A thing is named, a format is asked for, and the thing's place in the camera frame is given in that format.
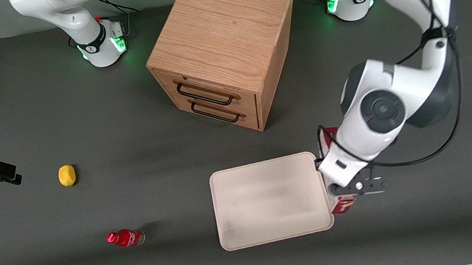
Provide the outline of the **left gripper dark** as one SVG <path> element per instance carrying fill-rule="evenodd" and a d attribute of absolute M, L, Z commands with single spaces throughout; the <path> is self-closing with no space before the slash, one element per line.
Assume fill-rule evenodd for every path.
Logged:
<path fill-rule="evenodd" d="M 336 203 L 341 196 L 346 196 L 347 199 L 356 199 L 359 196 L 371 195 L 376 191 L 371 166 L 361 169 L 346 186 L 337 184 L 326 175 L 325 183 L 330 203 Z"/>

